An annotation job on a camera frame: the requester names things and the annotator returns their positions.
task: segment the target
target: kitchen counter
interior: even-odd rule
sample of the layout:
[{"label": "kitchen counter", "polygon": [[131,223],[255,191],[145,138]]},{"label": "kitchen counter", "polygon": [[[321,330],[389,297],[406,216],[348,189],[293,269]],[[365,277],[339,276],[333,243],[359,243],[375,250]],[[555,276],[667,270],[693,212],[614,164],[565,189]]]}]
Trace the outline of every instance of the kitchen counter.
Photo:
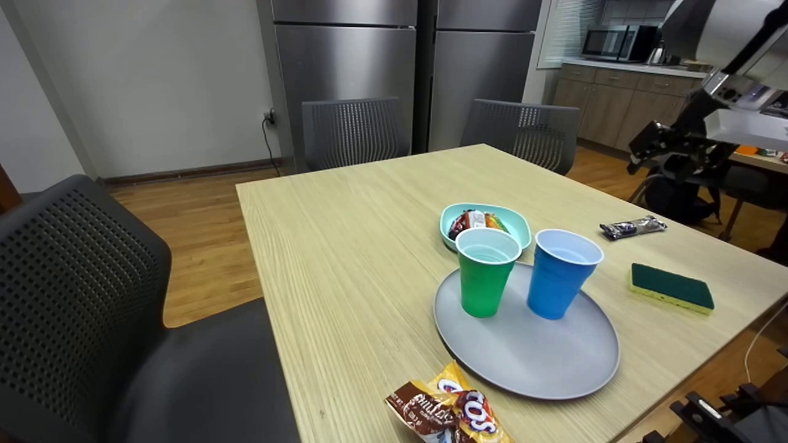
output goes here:
[{"label": "kitchen counter", "polygon": [[706,71],[688,71],[688,70],[653,66],[653,65],[618,65],[618,62],[599,62],[599,58],[582,58],[582,57],[566,57],[565,65],[615,70],[615,71],[642,71],[642,74],[657,74],[657,76],[706,78]]}]

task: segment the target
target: gray plate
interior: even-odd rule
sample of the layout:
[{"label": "gray plate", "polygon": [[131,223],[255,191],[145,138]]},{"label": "gray plate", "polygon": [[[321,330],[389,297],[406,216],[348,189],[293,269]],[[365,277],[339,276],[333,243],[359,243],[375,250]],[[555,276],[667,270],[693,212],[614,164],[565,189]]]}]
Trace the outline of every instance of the gray plate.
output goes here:
[{"label": "gray plate", "polygon": [[618,337],[607,312],[587,296],[561,321],[543,321],[524,296],[533,265],[517,264],[498,314],[471,317],[461,305],[461,270],[439,287],[433,321],[447,346],[491,383],[533,398],[580,398],[603,389],[618,372]]}]

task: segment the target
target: refrigerator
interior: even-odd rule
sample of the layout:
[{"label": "refrigerator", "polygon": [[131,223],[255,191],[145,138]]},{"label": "refrigerator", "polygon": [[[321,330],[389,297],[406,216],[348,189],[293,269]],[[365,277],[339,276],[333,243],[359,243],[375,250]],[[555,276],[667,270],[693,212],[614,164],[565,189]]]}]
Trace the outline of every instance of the refrigerator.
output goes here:
[{"label": "refrigerator", "polygon": [[543,0],[433,3],[429,86],[418,86],[416,138],[429,151],[459,145],[472,99],[523,100]]},{"label": "refrigerator", "polygon": [[413,130],[418,0],[258,0],[283,156],[304,156],[304,100],[400,99]]}]

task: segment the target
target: green sponge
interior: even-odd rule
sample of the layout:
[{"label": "green sponge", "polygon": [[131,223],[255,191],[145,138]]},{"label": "green sponge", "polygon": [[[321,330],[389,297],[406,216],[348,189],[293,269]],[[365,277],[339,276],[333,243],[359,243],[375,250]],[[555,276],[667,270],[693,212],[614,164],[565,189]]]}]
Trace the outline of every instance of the green sponge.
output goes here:
[{"label": "green sponge", "polygon": [[642,264],[634,264],[634,290],[699,312],[715,309],[715,297],[705,281],[667,273],[663,269]]}]

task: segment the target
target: chair back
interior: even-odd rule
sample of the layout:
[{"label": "chair back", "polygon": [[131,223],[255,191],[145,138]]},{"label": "chair back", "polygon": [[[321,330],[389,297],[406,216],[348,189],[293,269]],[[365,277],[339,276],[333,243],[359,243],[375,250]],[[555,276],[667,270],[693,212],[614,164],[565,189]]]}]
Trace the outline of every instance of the chair back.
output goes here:
[{"label": "chair back", "polygon": [[0,220],[0,433],[108,439],[163,334],[167,247],[90,178]]},{"label": "chair back", "polygon": [[487,143],[534,164],[566,175],[573,163],[580,111],[476,99],[464,143]]},{"label": "chair back", "polygon": [[396,99],[306,100],[304,151],[311,167],[336,167],[411,153]]}]

